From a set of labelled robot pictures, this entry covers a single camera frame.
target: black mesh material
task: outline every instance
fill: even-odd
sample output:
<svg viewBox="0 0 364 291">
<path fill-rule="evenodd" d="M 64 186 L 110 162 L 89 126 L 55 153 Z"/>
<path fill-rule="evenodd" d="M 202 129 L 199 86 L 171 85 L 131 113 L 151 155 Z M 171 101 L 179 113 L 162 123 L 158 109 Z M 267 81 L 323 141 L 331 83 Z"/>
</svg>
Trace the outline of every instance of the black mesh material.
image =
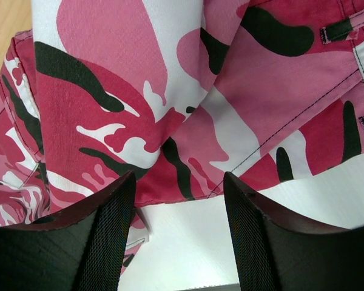
<svg viewBox="0 0 364 291">
<path fill-rule="evenodd" d="M 280 290 L 262 214 L 230 176 L 224 180 L 224 198 L 241 290 Z"/>
<path fill-rule="evenodd" d="M 0 291 L 116 291 L 135 188 L 126 174 L 36 223 L 0 227 Z"/>
<path fill-rule="evenodd" d="M 128 182 L 120 196 L 97 213 L 74 290 L 117 290 L 135 200 L 132 187 L 135 183 Z"/>
</svg>

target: white floor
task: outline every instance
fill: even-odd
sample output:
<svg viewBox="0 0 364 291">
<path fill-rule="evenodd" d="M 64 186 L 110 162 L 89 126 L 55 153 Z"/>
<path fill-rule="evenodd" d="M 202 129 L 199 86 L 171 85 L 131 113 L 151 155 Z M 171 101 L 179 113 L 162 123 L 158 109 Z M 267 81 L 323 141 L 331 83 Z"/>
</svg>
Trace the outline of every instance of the white floor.
<svg viewBox="0 0 364 291">
<path fill-rule="evenodd" d="M 364 224 L 364 155 L 263 194 L 323 222 L 360 226 Z M 149 223 L 150 241 L 121 277 L 119 291 L 174 291 L 238 283 L 222 196 L 149 206 L 143 215 Z"/>
</svg>

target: seam stitching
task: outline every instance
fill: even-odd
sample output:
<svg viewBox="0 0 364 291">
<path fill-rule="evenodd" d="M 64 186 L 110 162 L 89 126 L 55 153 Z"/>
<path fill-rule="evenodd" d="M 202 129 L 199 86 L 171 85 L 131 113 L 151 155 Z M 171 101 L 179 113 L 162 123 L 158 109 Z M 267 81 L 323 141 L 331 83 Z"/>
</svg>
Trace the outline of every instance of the seam stitching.
<svg viewBox="0 0 364 291">
<path fill-rule="evenodd" d="M 21 135 L 21 132 L 20 132 L 20 130 L 19 130 L 19 127 L 18 127 L 18 125 L 17 125 L 17 123 L 16 123 L 16 119 L 15 119 L 15 117 L 13 116 L 13 113 L 12 113 L 12 110 L 10 109 L 10 105 L 9 105 L 9 103 L 8 103 L 8 100 L 7 100 L 7 97 L 6 97 L 6 95 L 5 95 L 5 93 L 4 93 L 4 88 L 3 88 L 3 85 L 2 85 L 2 81 L 1 81 L 1 78 L 0 78 L 0 88 L 1 88 L 1 91 L 3 92 L 3 94 L 4 94 L 4 100 L 5 100 L 5 103 L 7 103 L 7 106 L 8 106 L 8 110 L 9 110 L 9 112 L 10 112 L 10 114 L 11 114 L 11 117 L 13 118 L 13 126 L 14 126 L 14 128 L 15 128 L 15 130 L 17 131 L 17 134 L 19 135 L 19 138 L 22 140 L 22 142 L 23 142 L 23 144 L 25 145 L 25 146 L 27 146 L 27 148 L 31 151 L 31 152 L 33 152 L 31 149 L 30 149 L 30 147 L 27 145 L 27 143 L 24 141 L 24 138 L 23 138 L 23 136 Z M 19 189 L 21 188 L 21 187 L 23 187 L 24 186 L 24 184 L 30 179 L 30 177 L 31 177 L 31 175 L 35 172 L 35 170 L 36 170 L 36 167 L 38 166 L 38 163 L 40 162 L 40 159 L 38 159 L 38 157 L 37 157 L 37 153 L 39 153 L 41 151 L 41 149 L 39 149 L 36 153 L 34 153 L 33 155 L 34 155 L 34 157 L 35 157 L 35 159 L 36 159 L 36 165 L 35 165 L 35 167 L 34 167 L 34 169 L 31 171 L 31 174 L 29 174 L 29 176 L 23 181 L 23 184 L 19 187 Z"/>
<path fill-rule="evenodd" d="M 360 15 L 363 15 L 364 14 L 364 10 L 363 11 L 361 11 L 358 15 L 356 15 L 356 9 L 354 10 L 355 11 L 355 13 L 354 13 L 354 15 L 352 15 L 352 16 L 350 16 L 349 18 L 355 18 L 355 17 L 358 17 L 358 16 L 360 16 Z"/>
<path fill-rule="evenodd" d="M 277 135 L 280 131 L 282 131 L 285 127 L 287 127 L 287 125 L 289 125 L 290 123 L 292 123 L 294 120 L 296 120 L 299 116 L 301 116 L 302 114 L 304 114 L 304 112 L 306 112 L 307 110 L 309 110 L 311 107 L 313 107 L 314 105 L 316 105 L 316 103 L 318 103 L 319 101 L 321 101 L 324 97 L 328 96 L 334 89 L 336 89 L 338 86 L 340 86 L 341 84 L 343 84 L 349 77 L 351 77 L 352 75 L 354 75 L 356 72 L 358 72 L 359 69 L 355 70 L 354 72 L 352 72 L 349 76 L 347 76 L 344 80 L 342 80 L 341 82 L 339 82 L 336 86 L 334 86 L 331 90 L 329 90 L 328 92 L 326 92 L 324 95 L 322 95 L 321 97 L 319 97 L 319 99 L 317 99 L 315 102 L 313 102 L 311 105 L 309 105 L 307 108 L 305 108 L 304 110 L 302 110 L 298 115 L 296 115 L 294 118 L 292 118 L 289 122 L 287 122 L 284 126 L 282 126 L 280 129 L 278 129 L 273 135 L 271 135 L 265 142 L 263 142 L 257 149 L 255 149 L 249 156 L 247 156 L 241 163 L 239 163 L 239 165 L 237 165 L 233 170 L 231 170 L 231 173 L 234 172 L 234 170 L 236 170 L 237 168 L 239 168 L 242 164 L 244 164 L 252 155 L 254 155 L 254 153 L 256 153 L 258 150 L 260 150 L 268 141 L 270 141 L 275 135 Z M 221 182 L 219 182 L 216 187 L 210 192 L 210 194 L 214 193 L 214 190 L 216 190 L 218 188 L 219 185 L 221 185 L 224 182 L 224 179 L 221 180 Z"/>
<path fill-rule="evenodd" d="M 21 188 L 23 188 L 23 186 L 24 186 L 24 184 L 25 183 L 27 183 L 28 181 L 29 181 L 29 179 L 31 178 L 31 176 L 36 172 L 36 169 L 38 168 L 38 166 L 39 166 L 39 163 L 37 162 L 36 164 L 35 164 L 35 167 L 34 167 L 34 169 L 31 171 L 31 173 L 26 177 L 26 179 L 23 181 L 23 184 L 22 184 L 22 186 L 20 186 L 19 187 L 19 189 L 21 189 Z"/>
<path fill-rule="evenodd" d="M 363 24 L 364 24 L 364 22 L 359 23 L 359 24 L 357 24 L 356 26 L 352 27 L 352 29 L 350 29 L 350 30 L 346 30 L 345 32 L 343 32 L 343 33 L 341 33 L 341 34 L 339 34 L 339 35 L 336 35 L 336 36 L 334 36 L 333 38 L 331 38 L 331 39 L 329 39 L 329 40 L 330 40 L 330 41 L 335 41 L 337 38 L 340 38 L 341 36 L 343 36 L 343 35 L 345 35 L 345 34 L 347 34 L 347 33 L 353 32 L 353 31 L 357 30 L 358 28 L 361 28 L 361 25 L 363 25 Z"/>
<path fill-rule="evenodd" d="M 15 45 L 18 45 L 18 44 L 20 44 L 21 42 L 25 41 L 26 39 L 29 39 L 29 38 L 32 38 L 32 37 L 33 37 L 33 35 L 28 35 L 28 36 L 27 36 L 27 37 L 25 37 L 24 39 L 20 39 L 19 41 L 14 42 L 14 43 L 15 43 Z"/>
<path fill-rule="evenodd" d="M 355 5 L 354 5 L 354 3 L 353 3 L 353 0 L 351 0 L 351 2 L 352 2 L 353 9 L 354 9 L 354 11 L 356 12 L 356 7 L 355 7 Z M 353 47 L 354 52 L 355 52 L 355 54 L 356 54 L 356 58 L 357 58 L 357 60 L 359 61 L 360 68 L 361 68 L 361 71 L 362 71 L 362 75 L 364 76 L 364 67 L 363 67 L 363 64 L 362 64 L 362 62 L 361 62 L 361 60 L 360 60 L 360 58 L 359 58 L 359 54 L 357 53 L 356 45 L 355 45 L 355 43 L 354 43 L 354 41 L 353 41 L 353 40 L 352 40 L 352 47 Z"/>
<path fill-rule="evenodd" d="M 11 56 L 12 56 L 12 58 L 18 58 L 17 56 L 15 57 L 14 56 L 14 54 L 13 54 L 13 52 L 12 52 L 12 49 L 10 49 L 9 50 L 9 52 L 11 53 Z M 17 123 L 16 123 L 16 119 L 15 119 L 15 117 L 13 116 L 13 112 L 12 112 L 12 110 L 11 110 L 11 107 L 10 107 L 10 104 L 9 104 L 9 102 L 8 102 L 8 98 L 7 98 L 7 96 L 6 96 L 6 94 L 4 93 L 4 87 L 3 87 L 3 85 L 2 85 L 2 81 L 1 81 L 1 77 L 0 77 L 0 87 L 1 87 L 1 90 L 2 90 L 2 92 L 3 92 L 3 94 L 4 94 L 4 99 L 5 99 L 5 102 L 7 103 L 7 106 L 8 106 L 8 110 L 9 110 L 9 112 L 11 113 L 11 116 L 12 116 L 12 118 L 13 118 L 13 123 L 14 123 L 14 125 L 16 126 L 16 129 L 18 130 L 18 133 L 19 133 L 19 136 L 21 137 L 21 139 L 23 140 L 23 143 L 29 148 L 29 150 L 31 151 L 31 152 L 33 152 L 33 150 L 31 150 L 31 148 L 28 146 L 28 144 L 25 142 L 25 140 L 24 140 L 24 138 L 23 138 L 23 136 L 21 135 L 21 132 L 20 132 L 20 129 L 19 129 L 19 127 L 18 127 L 18 125 L 17 125 Z M 34 153 L 34 155 L 36 156 L 36 154 L 37 153 L 39 153 L 41 150 L 43 149 L 43 145 L 40 147 L 40 148 L 38 148 L 38 151 L 36 152 L 36 153 Z"/>
</svg>

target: pink camouflage pants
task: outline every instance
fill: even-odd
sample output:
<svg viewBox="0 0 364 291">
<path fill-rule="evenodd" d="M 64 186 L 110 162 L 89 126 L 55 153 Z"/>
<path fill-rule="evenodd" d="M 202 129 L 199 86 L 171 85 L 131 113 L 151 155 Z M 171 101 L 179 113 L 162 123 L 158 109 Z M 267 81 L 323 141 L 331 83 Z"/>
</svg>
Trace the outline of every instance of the pink camouflage pants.
<svg viewBox="0 0 364 291">
<path fill-rule="evenodd" d="M 0 72 L 0 226 L 133 170 L 135 206 L 364 153 L 364 0 L 33 1 Z M 126 255 L 148 240 L 138 216 Z"/>
</svg>

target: camouflage fabric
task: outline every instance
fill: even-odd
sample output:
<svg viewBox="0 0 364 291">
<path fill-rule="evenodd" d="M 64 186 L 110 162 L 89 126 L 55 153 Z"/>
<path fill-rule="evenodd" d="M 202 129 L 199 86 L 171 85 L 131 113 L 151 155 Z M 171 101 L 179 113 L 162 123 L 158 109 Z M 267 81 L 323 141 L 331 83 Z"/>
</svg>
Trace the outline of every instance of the camouflage fabric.
<svg viewBox="0 0 364 291">
<path fill-rule="evenodd" d="M 0 226 L 128 170 L 136 206 L 364 153 L 364 0 L 33 1 L 0 72 Z M 132 258 L 148 233 L 130 230 Z"/>
</svg>

